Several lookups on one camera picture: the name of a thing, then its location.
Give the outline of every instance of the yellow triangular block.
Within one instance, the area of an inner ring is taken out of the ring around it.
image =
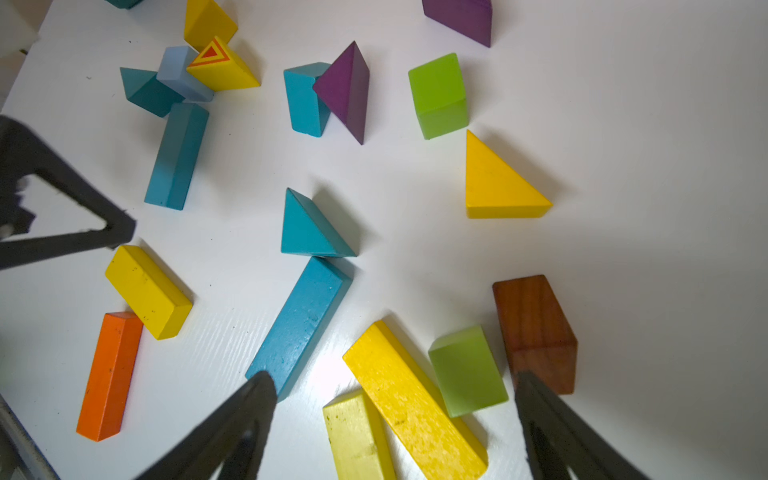
[[[248,65],[217,36],[200,51],[187,71],[213,91],[260,85]]]
[[[187,0],[184,40],[201,51],[214,36],[228,42],[237,31],[237,24],[214,0]]]
[[[467,217],[538,218],[552,203],[467,130]]]

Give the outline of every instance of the purple block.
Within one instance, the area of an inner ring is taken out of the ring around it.
[[[370,76],[368,65],[353,41],[312,86],[361,145],[366,132]]]
[[[491,0],[422,0],[424,15],[491,46]]]

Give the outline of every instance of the toy block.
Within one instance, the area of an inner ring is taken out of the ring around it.
[[[428,480],[480,478],[488,453],[383,321],[371,325],[344,362]]]
[[[426,140],[469,125],[467,94],[455,53],[414,68],[408,79]]]
[[[384,422],[362,390],[323,407],[339,480],[396,480]]]
[[[290,188],[286,190],[280,251],[318,257],[357,257],[315,203]]]
[[[283,72],[288,96],[291,127],[302,134],[319,137],[331,115],[331,110],[317,97],[312,89],[317,78],[328,70],[330,64],[317,63],[289,68]]]
[[[552,207],[469,130],[466,194],[469,218],[539,218]]]
[[[491,46],[491,0],[422,0],[424,15],[472,40]]]
[[[112,5],[118,8],[124,8],[128,10],[129,8],[136,6],[136,4],[141,3],[141,0],[107,0],[107,2],[110,2]]]
[[[214,37],[228,43],[237,31],[237,24],[214,0],[187,0],[184,21],[184,41],[202,51]]]
[[[544,275],[493,284],[509,369],[531,370],[558,395],[574,392],[578,342]]]
[[[361,145],[366,133],[370,77],[366,60],[353,41],[312,86]]]
[[[157,70],[157,79],[189,101],[211,101],[214,91],[190,75],[187,66],[197,57],[197,52],[186,45],[168,47]]]
[[[140,247],[118,247],[106,275],[154,338],[179,333],[192,302]]]
[[[171,108],[145,203],[183,210],[207,123],[208,110],[198,104],[175,104]]]
[[[173,104],[184,101],[184,97],[158,81],[156,71],[120,67],[120,75],[127,100],[160,118],[168,115]]]
[[[310,258],[246,372],[275,381],[277,401],[288,397],[352,279],[319,257]]]
[[[131,312],[104,315],[78,420],[85,438],[100,442],[120,432],[142,328]]]
[[[248,65],[218,37],[187,66],[187,71],[213,91],[260,85]]]
[[[482,327],[437,339],[429,348],[429,360],[449,417],[509,400]]]

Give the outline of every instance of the purple triangular prism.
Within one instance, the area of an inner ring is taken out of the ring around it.
[[[366,132],[369,80],[368,65],[353,41],[312,86],[361,145]]]

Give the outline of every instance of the blue block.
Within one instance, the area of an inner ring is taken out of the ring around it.
[[[161,84],[157,72],[120,67],[125,97],[129,102],[162,118],[170,106],[184,101],[184,97]]]
[[[184,208],[207,123],[208,110],[198,104],[175,104],[171,108],[145,203]]]
[[[330,64],[321,61],[283,72],[288,94],[290,123],[295,131],[319,137],[325,130],[331,110],[312,89],[315,80],[324,74]]]
[[[246,378],[266,370],[275,381],[277,401],[284,400],[351,284],[352,279],[327,260],[310,258]]]
[[[317,257],[357,257],[315,203],[291,189],[286,190],[280,251]]]
[[[197,52],[186,45],[168,47],[157,70],[157,79],[189,101],[211,101],[214,91],[187,72],[187,66],[197,58]]]

